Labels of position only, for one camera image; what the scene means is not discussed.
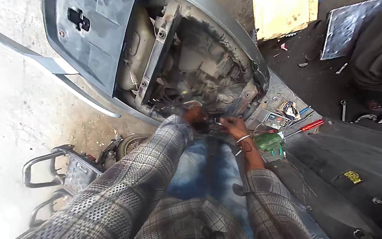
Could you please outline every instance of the spanner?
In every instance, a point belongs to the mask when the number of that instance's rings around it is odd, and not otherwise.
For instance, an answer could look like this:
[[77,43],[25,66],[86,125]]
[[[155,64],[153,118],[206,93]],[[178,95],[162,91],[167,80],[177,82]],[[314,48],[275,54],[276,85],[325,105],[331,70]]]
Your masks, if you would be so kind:
[[340,104],[343,106],[343,114],[341,115],[341,120],[342,121],[346,121],[346,105],[347,105],[347,101],[342,100],[342,101],[340,101]]

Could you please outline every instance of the plaid shirt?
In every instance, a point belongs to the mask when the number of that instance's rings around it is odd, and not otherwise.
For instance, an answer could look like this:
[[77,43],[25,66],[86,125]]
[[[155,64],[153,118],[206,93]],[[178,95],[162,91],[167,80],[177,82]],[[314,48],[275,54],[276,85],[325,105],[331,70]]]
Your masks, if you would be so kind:
[[[21,238],[245,238],[239,222],[214,199],[163,196],[193,134],[181,117],[167,118],[148,142]],[[247,181],[242,193],[256,238],[311,238],[272,171],[249,171]]]

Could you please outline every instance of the red screwdriver handle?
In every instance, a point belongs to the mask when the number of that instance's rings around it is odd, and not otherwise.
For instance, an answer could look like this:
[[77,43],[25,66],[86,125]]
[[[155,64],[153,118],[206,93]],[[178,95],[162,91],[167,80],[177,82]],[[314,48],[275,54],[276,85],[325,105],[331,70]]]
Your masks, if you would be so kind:
[[306,131],[306,130],[310,130],[310,129],[313,129],[313,128],[316,128],[318,126],[321,126],[325,123],[325,121],[323,119],[319,119],[313,123],[310,123],[308,125],[306,125],[305,127],[301,128],[300,130],[301,131]]

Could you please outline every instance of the hand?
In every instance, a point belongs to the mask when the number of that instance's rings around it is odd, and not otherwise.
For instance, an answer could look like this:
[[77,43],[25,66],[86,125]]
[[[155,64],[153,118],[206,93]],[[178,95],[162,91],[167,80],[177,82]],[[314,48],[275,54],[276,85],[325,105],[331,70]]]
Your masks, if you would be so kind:
[[223,126],[221,131],[230,134],[236,140],[249,135],[247,127],[242,119],[238,117],[221,118],[220,123]]
[[193,106],[183,116],[188,123],[201,123],[207,120],[207,114],[200,106]]

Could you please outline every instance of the yellow sticker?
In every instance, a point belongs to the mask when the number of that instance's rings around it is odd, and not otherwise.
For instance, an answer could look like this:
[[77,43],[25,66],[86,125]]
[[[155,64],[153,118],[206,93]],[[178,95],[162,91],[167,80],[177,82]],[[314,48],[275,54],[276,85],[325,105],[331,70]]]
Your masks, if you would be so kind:
[[354,184],[363,182],[363,180],[359,177],[359,174],[354,171],[345,172],[344,176],[348,177]]

